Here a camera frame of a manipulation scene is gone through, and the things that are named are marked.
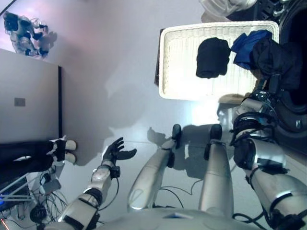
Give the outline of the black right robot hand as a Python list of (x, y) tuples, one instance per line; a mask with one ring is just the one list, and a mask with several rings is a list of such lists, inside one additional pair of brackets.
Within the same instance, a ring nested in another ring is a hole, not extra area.
[(269, 88), (268, 88), (269, 94), (276, 95), (280, 91), (281, 89), (280, 81), (281, 81), (280, 74), (274, 74), (270, 77)]

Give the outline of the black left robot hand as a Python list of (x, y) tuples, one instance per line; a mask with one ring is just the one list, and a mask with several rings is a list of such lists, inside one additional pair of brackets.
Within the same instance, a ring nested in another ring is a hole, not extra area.
[(123, 137), (115, 140), (111, 145), (107, 147), (102, 157), (101, 165), (106, 165), (107, 162), (111, 162), (111, 165), (115, 166), (117, 160), (128, 160), (136, 155), (136, 149), (124, 150), (124, 147)]

